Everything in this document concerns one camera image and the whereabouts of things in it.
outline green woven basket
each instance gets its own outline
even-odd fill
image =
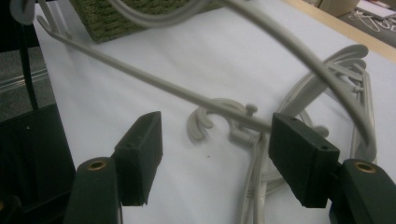
[[[123,0],[123,2],[140,12],[160,15],[182,7],[189,0]],[[70,0],[70,3],[96,43],[106,42],[145,29],[125,19],[107,0]],[[219,7],[220,4],[212,2],[207,5],[204,11]]]

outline white curled hook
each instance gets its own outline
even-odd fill
[[[235,110],[249,117],[251,117],[253,113],[257,111],[257,106],[255,105],[243,106],[238,102],[229,99],[217,98],[217,99],[213,99],[212,102],[219,105],[225,105],[231,108],[232,110]],[[205,138],[205,135],[201,130],[201,127],[210,129],[214,126],[212,120],[210,120],[207,116],[208,114],[213,114],[213,113],[215,112],[203,107],[199,107],[194,112],[192,112],[192,114],[190,115],[187,121],[188,135],[191,139],[200,141]],[[234,140],[238,143],[247,146],[252,146],[254,142],[257,141],[258,137],[253,134],[245,132],[243,130],[243,126],[238,121],[234,119],[227,119],[227,121],[230,125],[231,140]]]

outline white table surface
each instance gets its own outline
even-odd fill
[[[321,59],[355,44],[282,1],[250,4],[290,29]],[[268,121],[307,72],[273,38],[225,8],[101,45],[93,44],[67,0],[50,8],[76,40],[204,96],[256,104],[256,116]],[[36,14],[42,14],[38,7]],[[163,160],[148,205],[123,207],[124,223],[236,223],[250,154],[227,140],[224,119],[213,116],[216,126],[206,140],[193,143],[186,122],[196,105],[65,46],[36,21],[35,29],[76,166],[110,156],[139,116],[162,111]],[[372,52],[365,61],[373,87],[378,164],[395,181],[396,64]],[[340,161],[346,159],[352,131],[346,112],[327,95],[308,112],[315,124],[329,127],[328,140],[342,150]],[[268,224],[330,223],[328,209],[301,207],[286,186],[267,197],[265,218]]]

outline wicker basket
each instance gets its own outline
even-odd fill
[[[152,14],[166,14],[182,7],[188,0],[124,0],[135,10]],[[124,35],[139,32],[145,28],[125,19],[107,0],[70,0],[70,3],[96,43],[106,42]],[[219,8],[213,2],[204,11]]]

